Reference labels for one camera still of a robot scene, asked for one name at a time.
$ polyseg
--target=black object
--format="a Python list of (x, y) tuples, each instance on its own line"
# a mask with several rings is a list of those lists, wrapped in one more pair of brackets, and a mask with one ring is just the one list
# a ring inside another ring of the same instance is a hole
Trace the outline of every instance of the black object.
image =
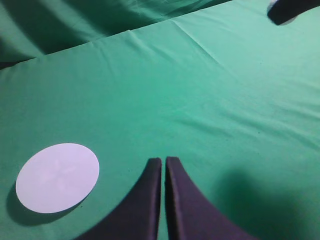
[(320, 0), (278, 0), (267, 15), (276, 25), (280, 25), (318, 6)]
[[(76, 240), (156, 240), (161, 159), (152, 158), (123, 201)], [(170, 240), (257, 240), (231, 223), (198, 190), (179, 158), (167, 157), (165, 210)]]

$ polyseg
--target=green cloth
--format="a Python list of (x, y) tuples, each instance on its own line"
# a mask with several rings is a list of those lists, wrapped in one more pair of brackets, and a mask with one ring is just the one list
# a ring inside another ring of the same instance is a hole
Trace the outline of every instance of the green cloth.
[(18, 62), (228, 0), (0, 0), (0, 62)]
[[(71, 240), (121, 201), (148, 158), (179, 156), (250, 234), (318, 240), (320, 9), (276, 26), (268, 4), (229, 1), (1, 70), (1, 239)], [(60, 143), (96, 153), (98, 182), (65, 216), (34, 216), (12, 187), (32, 155)]]

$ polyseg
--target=white paper circle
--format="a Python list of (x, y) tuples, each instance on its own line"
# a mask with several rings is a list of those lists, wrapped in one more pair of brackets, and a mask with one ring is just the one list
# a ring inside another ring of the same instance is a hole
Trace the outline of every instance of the white paper circle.
[(80, 203), (94, 188), (99, 162), (87, 147), (62, 143), (31, 157), (16, 179), (16, 195), (37, 213), (57, 213)]

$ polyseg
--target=white object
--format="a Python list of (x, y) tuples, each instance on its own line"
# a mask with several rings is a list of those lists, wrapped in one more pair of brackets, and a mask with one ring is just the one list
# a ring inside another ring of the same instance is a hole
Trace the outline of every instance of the white object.
[(47, 147), (22, 167), (15, 185), (17, 197), (37, 213), (57, 213), (80, 203), (94, 188), (99, 162), (87, 147), (62, 143)]

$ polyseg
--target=green backdrop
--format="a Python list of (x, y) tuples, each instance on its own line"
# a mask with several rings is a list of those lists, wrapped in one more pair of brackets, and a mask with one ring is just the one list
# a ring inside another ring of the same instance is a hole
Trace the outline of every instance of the green backdrop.
[[(234, 0), (0, 71), (0, 233), (71, 240), (151, 157), (179, 156), (203, 194), (262, 240), (320, 236), (320, 14), (276, 26)], [(33, 214), (16, 177), (41, 149), (92, 149), (100, 175), (67, 214)], [(159, 239), (167, 239), (161, 212)]]

